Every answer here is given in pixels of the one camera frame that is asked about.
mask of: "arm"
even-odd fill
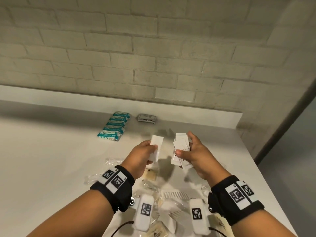
[[[157,146],[143,141],[126,157],[121,166],[134,179],[141,177],[149,155]],[[114,212],[108,200],[99,191],[89,190],[63,207],[34,229],[27,237],[101,237],[109,226]]]
[[[212,153],[190,131],[191,151],[176,150],[176,155],[192,163],[198,175],[207,180],[210,187],[231,174],[221,166]],[[259,210],[232,226],[235,237],[295,237],[285,226],[265,210]]]

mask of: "wrist strap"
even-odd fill
[[[127,210],[135,183],[133,176],[122,166],[111,167],[98,178],[90,189],[100,191],[112,206],[114,213],[117,210]]]
[[[225,217],[230,226],[248,215],[263,210],[264,205],[252,189],[235,175],[229,176],[211,188],[208,204],[213,212]]]

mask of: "black cable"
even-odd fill
[[[210,230],[215,230],[216,232],[219,232],[222,236],[227,237],[226,235],[224,235],[222,232],[220,232],[219,230],[209,227]]]
[[[115,233],[116,233],[117,231],[119,231],[119,229],[122,228],[122,227],[123,227],[124,225],[126,225],[126,224],[134,224],[134,221],[128,221],[128,222],[125,222],[124,224],[120,225],[120,227],[118,227],[118,228],[116,229],[116,231],[114,231],[114,233],[111,235],[111,237],[113,237],[113,235],[115,235]]]

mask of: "brick wall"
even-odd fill
[[[255,157],[315,79],[315,5],[0,0],[0,84],[241,111]]]

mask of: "hand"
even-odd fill
[[[128,170],[134,179],[138,179],[144,174],[146,165],[152,163],[148,160],[149,155],[157,148],[157,145],[150,145],[150,140],[143,141],[132,149],[121,166]]]
[[[188,137],[192,139],[191,151],[176,150],[176,155],[190,162],[197,174],[207,180],[210,187],[231,175],[191,131],[188,132]]]

